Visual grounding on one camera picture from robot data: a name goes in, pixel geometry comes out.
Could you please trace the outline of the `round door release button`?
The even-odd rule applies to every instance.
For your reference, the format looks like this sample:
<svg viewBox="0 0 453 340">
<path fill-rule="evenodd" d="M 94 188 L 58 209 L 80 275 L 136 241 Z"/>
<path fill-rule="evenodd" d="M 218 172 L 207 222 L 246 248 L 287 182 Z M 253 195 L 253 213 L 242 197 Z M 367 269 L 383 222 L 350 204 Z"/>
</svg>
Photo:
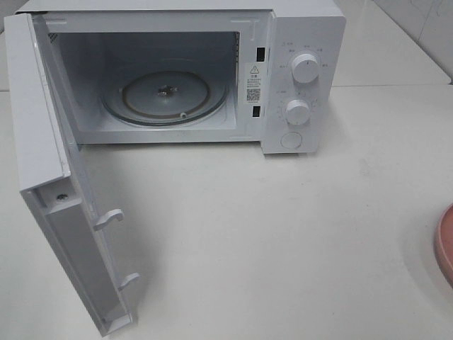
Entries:
<svg viewBox="0 0 453 340">
<path fill-rule="evenodd" d="M 298 149 L 302 145 L 302 136 L 298 132 L 289 132 L 282 136 L 280 144 L 287 149 Z"/>
</svg>

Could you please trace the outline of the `glass microwave turntable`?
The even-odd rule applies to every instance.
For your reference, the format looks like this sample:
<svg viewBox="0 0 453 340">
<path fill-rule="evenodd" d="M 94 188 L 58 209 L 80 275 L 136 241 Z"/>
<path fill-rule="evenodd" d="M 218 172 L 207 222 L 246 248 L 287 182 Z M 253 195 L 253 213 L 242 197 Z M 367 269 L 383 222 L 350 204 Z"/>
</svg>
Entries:
<svg viewBox="0 0 453 340">
<path fill-rule="evenodd" d="M 224 82 L 188 71 L 150 72 L 117 80 L 103 94 L 109 113 L 143 126 L 182 125 L 216 111 L 229 94 Z"/>
</svg>

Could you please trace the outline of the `white timer knob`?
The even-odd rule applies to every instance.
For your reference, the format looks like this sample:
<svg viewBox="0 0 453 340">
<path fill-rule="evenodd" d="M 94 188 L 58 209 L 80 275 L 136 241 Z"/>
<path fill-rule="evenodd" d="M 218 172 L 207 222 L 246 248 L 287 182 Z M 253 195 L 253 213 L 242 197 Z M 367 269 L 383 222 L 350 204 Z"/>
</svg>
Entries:
<svg viewBox="0 0 453 340">
<path fill-rule="evenodd" d="M 311 117 L 311 108 L 306 101 L 292 100 L 286 106 L 285 117 L 290 125 L 303 125 Z"/>
</svg>

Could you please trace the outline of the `white upper power knob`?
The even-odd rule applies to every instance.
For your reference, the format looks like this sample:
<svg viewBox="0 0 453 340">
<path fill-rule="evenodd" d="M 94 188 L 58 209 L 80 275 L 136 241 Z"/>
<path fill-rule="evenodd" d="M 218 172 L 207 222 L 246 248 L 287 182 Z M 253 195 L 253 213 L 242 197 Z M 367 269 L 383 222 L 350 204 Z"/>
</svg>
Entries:
<svg viewBox="0 0 453 340">
<path fill-rule="evenodd" d="M 292 78 L 297 83 L 308 84 L 319 75 L 319 57 L 312 52 L 299 53 L 292 58 L 290 68 Z"/>
</svg>

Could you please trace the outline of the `pink round plate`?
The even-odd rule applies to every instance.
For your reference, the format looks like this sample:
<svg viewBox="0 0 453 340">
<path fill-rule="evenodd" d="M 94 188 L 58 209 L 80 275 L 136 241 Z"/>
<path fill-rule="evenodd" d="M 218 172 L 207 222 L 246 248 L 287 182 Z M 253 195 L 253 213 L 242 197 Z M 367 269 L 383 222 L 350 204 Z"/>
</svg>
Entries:
<svg viewBox="0 0 453 340">
<path fill-rule="evenodd" d="M 440 217 L 434 238 L 435 256 L 441 272 L 452 285 L 452 205 Z"/>
</svg>

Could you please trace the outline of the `white microwave oven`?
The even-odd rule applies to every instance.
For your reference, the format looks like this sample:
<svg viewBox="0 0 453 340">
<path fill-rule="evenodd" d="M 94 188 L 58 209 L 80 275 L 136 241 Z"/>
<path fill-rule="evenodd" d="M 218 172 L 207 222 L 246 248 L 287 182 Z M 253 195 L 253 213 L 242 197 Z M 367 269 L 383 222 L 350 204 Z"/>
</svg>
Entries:
<svg viewBox="0 0 453 340">
<path fill-rule="evenodd" d="M 346 19 L 333 1 L 28 1 L 13 15 L 41 15 L 61 59 L 80 145 L 258 142 L 266 154 L 316 151 Z M 295 55 L 319 57 L 318 77 L 292 78 Z M 260 103 L 247 103 L 246 63 L 264 72 Z M 189 123 L 143 126 L 109 113 L 103 94 L 117 80 L 188 71 L 224 82 L 229 94 L 213 113 Z M 311 117 L 290 125 L 287 104 L 303 100 Z M 287 149 L 283 135 L 302 145 Z"/>
</svg>

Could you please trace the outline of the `white microwave door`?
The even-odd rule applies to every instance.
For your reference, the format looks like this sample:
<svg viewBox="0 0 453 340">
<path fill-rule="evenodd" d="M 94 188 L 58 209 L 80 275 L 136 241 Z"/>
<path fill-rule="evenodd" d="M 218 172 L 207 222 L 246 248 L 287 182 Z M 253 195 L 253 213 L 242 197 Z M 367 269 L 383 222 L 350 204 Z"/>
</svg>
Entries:
<svg viewBox="0 0 453 340">
<path fill-rule="evenodd" d="M 100 213 L 69 123 L 69 86 L 41 15 L 4 20 L 19 191 L 102 336 L 133 321 L 105 237 L 120 209 Z"/>
</svg>

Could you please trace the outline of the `white warning label sticker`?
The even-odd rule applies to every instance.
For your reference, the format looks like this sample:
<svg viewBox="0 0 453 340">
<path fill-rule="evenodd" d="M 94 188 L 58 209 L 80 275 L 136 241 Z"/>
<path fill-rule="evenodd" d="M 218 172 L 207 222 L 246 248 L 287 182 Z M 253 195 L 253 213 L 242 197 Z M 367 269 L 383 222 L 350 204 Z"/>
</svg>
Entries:
<svg viewBox="0 0 453 340">
<path fill-rule="evenodd" d="M 260 63 L 249 62 L 244 67 L 244 91 L 247 103 L 260 103 L 264 72 Z"/>
</svg>

